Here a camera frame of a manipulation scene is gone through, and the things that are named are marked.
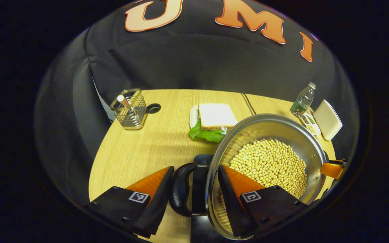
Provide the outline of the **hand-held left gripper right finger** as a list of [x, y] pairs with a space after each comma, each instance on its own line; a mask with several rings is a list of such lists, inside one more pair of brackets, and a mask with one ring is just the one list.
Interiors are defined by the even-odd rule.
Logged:
[[220, 165], [217, 172], [235, 237], [271, 233], [307, 208], [305, 203], [280, 186], [263, 186], [224, 165]]

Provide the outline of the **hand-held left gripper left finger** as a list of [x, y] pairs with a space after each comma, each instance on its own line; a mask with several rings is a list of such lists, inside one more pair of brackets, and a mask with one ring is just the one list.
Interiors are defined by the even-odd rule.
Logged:
[[126, 188], [112, 186], [86, 209], [124, 231], [150, 238], [163, 219], [174, 172], [168, 166]]

